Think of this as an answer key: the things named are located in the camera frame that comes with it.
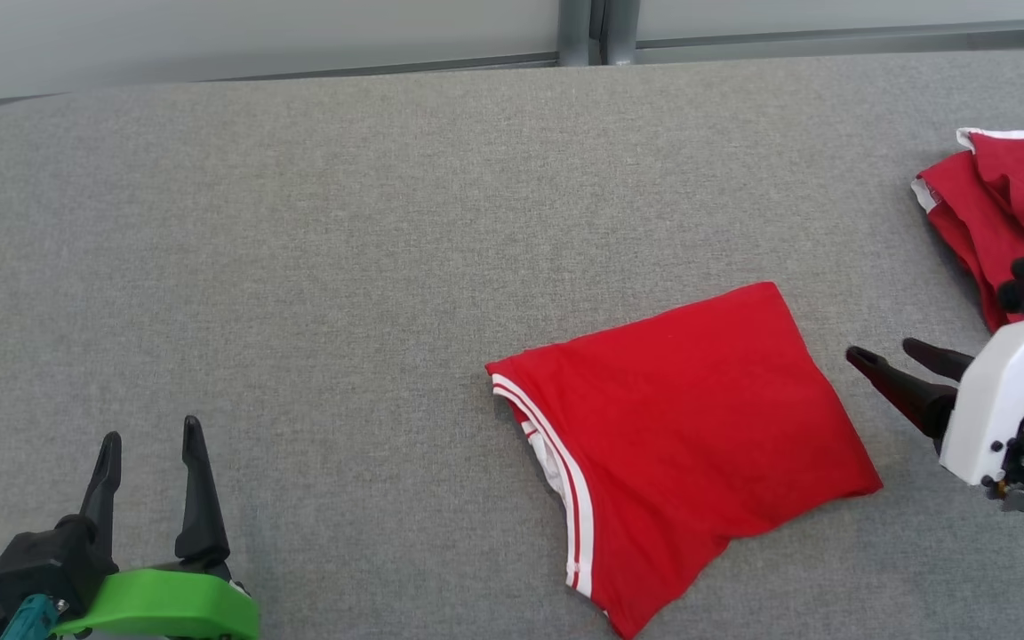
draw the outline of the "garment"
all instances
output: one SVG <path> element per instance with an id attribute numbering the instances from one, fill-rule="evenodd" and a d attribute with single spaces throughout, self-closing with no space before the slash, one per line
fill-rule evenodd
<path id="1" fill-rule="evenodd" d="M 566 583 L 626 639 L 732 539 L 882 486 L 772 283 L 487 371 L 563 498 Z"/>
<path id="2" fill-rule="evenodd" d="M 968 150 L 920 173 L 912 183 L 939 236 L 974 275 L 991 332 L 1014 321 L 998 302 L 1024 258 L 1024 131 L 958 129 Z"/>

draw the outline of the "gray fabric surface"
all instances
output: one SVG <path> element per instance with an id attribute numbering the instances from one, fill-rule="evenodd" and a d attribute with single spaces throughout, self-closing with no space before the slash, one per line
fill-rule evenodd
<path id="1" fill-rule="evenodd" d="M 987 339 L 907 189 L 965 125 L 1024 129 L 1024 53 L 5 105 L 0 551 L 118 429 L 115 556 L 170 558 L 195 413 L 264 637 L 610 637 L 482 366 L 775 280 L 886 489 L 732 544 L 643 637 L 1024 637 L 1024 515 L 843 359 Z"/>

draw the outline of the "red fabric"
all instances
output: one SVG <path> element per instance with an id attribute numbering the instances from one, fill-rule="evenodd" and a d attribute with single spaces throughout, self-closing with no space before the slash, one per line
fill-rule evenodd
<path id="1" fill-rule="evenodd" d="M 732 539 L 882 486 L 772 283 L 487 371 L 497 393 L 503 377 L 534 401 L 585 479 L 594 552 L 572 587 L 590 570 L 590 599 L 625 639 Z"/>
<path id="2" fill-rule="evenodd" d="M 974 274 L 987 327 L 996 332 L 1024 319 L 1005 312 L 996 296 L 1013 279 L 1011 264 L 1024 258 L 1024 138 L 968 137 L 974 152 L 944 159 L 920 178 L 938 202 L 928 218 Z"/>

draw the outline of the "white robot part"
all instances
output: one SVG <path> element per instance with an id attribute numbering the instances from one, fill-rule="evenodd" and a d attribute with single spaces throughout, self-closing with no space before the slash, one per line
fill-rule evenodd
<path id="1" fill-rule="evenodd" d="M 1005 444 L 1024 419 L 1024 321 L 1007 325 L 963 374 L 939 464 L 967 483 L 1000 481 Z"/>

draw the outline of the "green plastic bracket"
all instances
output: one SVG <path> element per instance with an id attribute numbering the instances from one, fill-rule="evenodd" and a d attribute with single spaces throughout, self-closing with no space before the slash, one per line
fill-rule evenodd
<path id="1" fill-rule="evenodd" d="M 53 635 L 85 629 L 115 636 L 259 640 L 259 606 L 215 575 L 135 569 L 108 575 L 88 614 L 58 624 Z"/>

